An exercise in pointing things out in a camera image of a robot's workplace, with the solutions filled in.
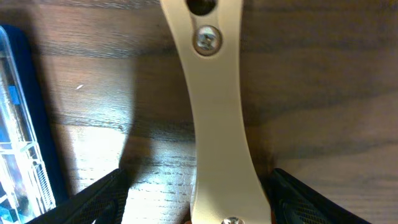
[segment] wood grain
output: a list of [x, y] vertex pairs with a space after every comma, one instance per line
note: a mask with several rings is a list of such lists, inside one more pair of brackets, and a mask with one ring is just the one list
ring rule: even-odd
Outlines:
[[[195, 135], [159, 2], [3, 0], [0, 21], [31, 41], [71, 194], [121, 163], [136, 175], [124, 223], [180, 223]], [[259, 175], [281, 167], [372, 223], [397, 222], [397, 30], [397, 1], [245, 1], [241, 91]]]

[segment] cream plastic bracket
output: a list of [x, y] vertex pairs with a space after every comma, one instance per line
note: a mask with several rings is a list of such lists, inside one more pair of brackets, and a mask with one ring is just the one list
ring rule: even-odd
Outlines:
[[[271, 209], [252, 164], [244, 132], [239, 87], [242, 0], [218, 0], [205, 16], [192, 14], [185, 0], [160, 0], [188, 85], [195, 124], [197, 184], [193, 224], [220, 224], [238, 217], [244, 224], [271, 223]], [[222, 46], [212, 56], [193, 48], [195, 30], [210, 25]]]

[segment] wooden table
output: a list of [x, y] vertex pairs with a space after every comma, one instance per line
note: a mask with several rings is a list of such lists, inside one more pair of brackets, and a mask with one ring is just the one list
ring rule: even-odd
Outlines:
[[[70, 193], [122, 164], [124, 223], [179, 223], [195, 136], [156, 0], [2, 0], [29, 36]], [[398, 2], [247, 0], [244, 120], [257, 172], [281, 167], [373, 223], [398, 220]]]

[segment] screw head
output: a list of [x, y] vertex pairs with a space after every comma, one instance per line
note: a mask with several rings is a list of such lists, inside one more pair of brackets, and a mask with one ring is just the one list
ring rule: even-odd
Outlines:
[[210, 56], [221, 47], [221, 34], [217, 28], [213, 26], [200, 27], [193, 36], [193, 46], [195, 50], [204, 56]]
[[243, 220], [240, 220], [239, 218], [236, 217], [229, 217], [224, 219], [224, 221], [221, 224], [244, 224]]

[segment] transparent plastic box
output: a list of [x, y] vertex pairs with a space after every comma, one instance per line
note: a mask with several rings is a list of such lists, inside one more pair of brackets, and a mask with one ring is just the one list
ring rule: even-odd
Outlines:
[[0, 223], [26, 223], [53, 209], [55, 199], [2, 26], [0, 114]]

